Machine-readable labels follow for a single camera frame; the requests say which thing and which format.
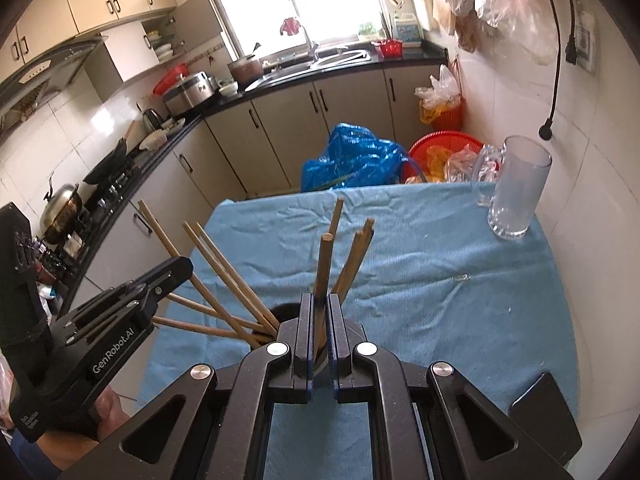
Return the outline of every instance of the human hand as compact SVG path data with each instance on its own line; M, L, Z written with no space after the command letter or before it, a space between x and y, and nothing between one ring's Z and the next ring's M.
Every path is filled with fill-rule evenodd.
M110 386L100 394L94 406L100 417L97 431L99 442L129 420L129 415L122 410L120 397ZM89 453L98 442L79 433L53 430L41 436L37 444L54 466L65 470Z

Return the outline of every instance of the electrical outlet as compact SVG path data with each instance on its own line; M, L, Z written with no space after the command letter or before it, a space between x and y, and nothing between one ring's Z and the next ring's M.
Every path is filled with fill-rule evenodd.
M582 10L576 18L575 47L578 53L578 65L593 74L596 70L596 18L585 10Z

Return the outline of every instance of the range hood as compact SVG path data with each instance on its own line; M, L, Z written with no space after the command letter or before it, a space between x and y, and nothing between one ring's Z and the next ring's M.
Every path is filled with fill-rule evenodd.
M60 44L0 83L0 138L62 92L74 80L89 54L103 42L104 38L97 36Z

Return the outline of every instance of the glass mug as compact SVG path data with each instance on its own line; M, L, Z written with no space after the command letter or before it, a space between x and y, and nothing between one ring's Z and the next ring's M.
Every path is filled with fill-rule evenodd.
M479 173L489 161L500 166L493 196L482 194ZM522 238L536 211L551 169L551 154L535 140L511 136L501 150L486 144L476 158L471 189L478 205L488 206L487 222L495 235L504 240Z

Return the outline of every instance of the small red basket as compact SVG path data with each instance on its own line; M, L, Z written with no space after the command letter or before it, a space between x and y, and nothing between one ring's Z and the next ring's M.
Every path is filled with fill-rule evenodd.
M482 142L467 134L454 131L433 132L418 140L409 150L409 156L420 166L420 162L426 161L427 149L430 146L442 146L456 153L463 150L466 145L476 153L482 149ZM406 162L402 165L402 182L416 175L418 174L411 164Z

